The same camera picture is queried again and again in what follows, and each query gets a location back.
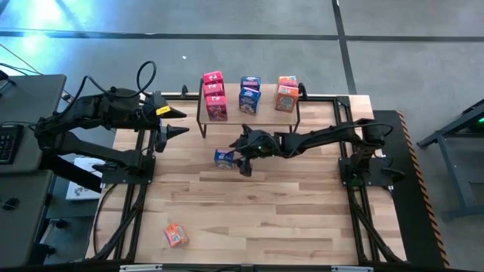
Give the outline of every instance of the white paper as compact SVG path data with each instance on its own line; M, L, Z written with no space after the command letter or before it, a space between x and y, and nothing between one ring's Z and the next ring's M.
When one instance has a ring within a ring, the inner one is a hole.
M86 170L87 172L92 172L92 174L97 175L99 178L102 177L102 173L95 171L93 165L103 165L104 161L101 159L94 158L76 158L74 159L74 165ZM86 200L86 199L99 199L101 195L99 193L93 192L89 189L85 189L79 186L77 183L70 181L69 187L67 188L66 199L67 200Z

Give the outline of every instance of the desk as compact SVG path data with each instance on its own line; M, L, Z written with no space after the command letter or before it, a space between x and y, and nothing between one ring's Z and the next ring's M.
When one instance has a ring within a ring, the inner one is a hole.
M2 90L0 122L37 122L40 117L49 117L57 109L66 76L12 76L11 79L17 85L8 85ZM14 211L0 210L2 267L25 265L29 260L53 175L51 171L36 170L41 158L37 139L32 131L24 128L14 164L0 165L0 196L3 201L11 197L20 200Z
M373 118L368 96L349 97L354 120ZM169 103L188 117L167 123L190 131L169 140L165 152L156 154L135 262L358 263L346 189L340 183L338 144L310 149L293 159L254 160L253 176L245 178L237 169L222 170L213 163L214 149L227 149L242 132L239 125L212 125L203 139L197 127L197 102ZM330 104L300 102L299 106L299 133L335 125ZM286 131L287 127L264 129ZM136 138L133 131L118 130L114 148L134 149ZM101 210L99 246L119 224L126 188L119 185L113 190ZM405 259L392 197L377 187L368 188L368 197L375 228L394 253ZM191 240L186 247L169 247L163 234L168 223L183 226ZM362 233L365 252L370 255L368 236ZM129 228L124 254L130 235ZM86 256L93 256L92 243Z
M0 177L2 201L11 197L20 200L18 208L13 211L0 209L0 222L2 223L0 267L27 264L52 178L52 171Z

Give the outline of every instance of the gray floor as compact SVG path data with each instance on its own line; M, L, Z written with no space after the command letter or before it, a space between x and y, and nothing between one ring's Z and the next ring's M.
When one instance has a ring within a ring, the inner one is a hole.
M337 34L331 0L1 3L7 3L0 15L0 28L5 29ZM339 3L347 35L484 36L484 1L480 0ZM153 90L179 91L183 84L196 90L201 73L222 70L227 82L254 74L264 83L273 83L277 75L294 74L310 93L348 94L338 41L50 39L37 34L0 37L0 42L43 73L66 74L70 93L76 92L85 74L103 86L134 88L138 66L155 60L158 76ZM348 42L348 49L358 94L369 94L375 110L401 110L414 142L482 99L482 42ZM0 60L24 66L1 48ZM84 94L97 92L89 86ZM114 136L102 128L76 133L107 146ZM437 215L456 207L439 150L416 150ZM482 270L484 215L438 220L451 266Z

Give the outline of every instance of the small cereal box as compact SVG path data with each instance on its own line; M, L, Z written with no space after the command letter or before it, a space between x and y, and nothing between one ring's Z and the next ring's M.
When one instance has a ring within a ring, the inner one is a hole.
M222 77L222 72L215 71L211 73L203 74L203 83L206 84L213 84L213 83L224 83L224 78Z
M259 109L260 91L243 87L239 94L239 109L252 115L257 114Z
M205 97L206 111L210 121L227 121L227 100L225 96Z
M275 94L275 109L292 113L298 97L298 88L280 85Z
M260 91L260 78L257 76L243 76L240 79L240 89L248 87L256 91Z
M227 150L215 150L215 165L223 169L233 169L234 153L229 153Z
M225 96L224 85L222 83L206 84L203 86L203 95L207 96Z
M279 76L278 85L287 87L297 87L297 80L295 76Z
M177 224L169 224L165 228L164 233L168 239L169 246L172 248L188 243L188 237L183 231L183 228Z

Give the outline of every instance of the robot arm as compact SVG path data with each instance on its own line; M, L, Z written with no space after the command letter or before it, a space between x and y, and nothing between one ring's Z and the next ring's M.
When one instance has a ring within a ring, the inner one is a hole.
M366 178L369 175L369 160L373 152L384 144L383 137L388 134L382 132L382 126L372 119L360 119L356 122L344 122L306 134L280 133L274 135L262 130L252 130L242 125L244 133L231 147L233 152L239 152L242 157L236 160L240 173L251 176L250 160L268 156L280 156L286 159L303 154L307 149L345 141L357 146L358 151L351 155L352 169L358 176ZM360 138L355 128L361 127L363 138Z
M186 114L170 107L161 93L154 92L146 101L142 101L139 94L134 94L136 92L132 90L111 88L107 93L80 97L62 113L41 118L35 125L35 136L41 150L52 156L76 153L114 162L121 168L141 169L141 151L113 150L81 141L69 132L74 128L98 126L106 129L152 130L157 133L155 150L163 152L168 139L188 131L188 128L162 126L162 118L184 118Z

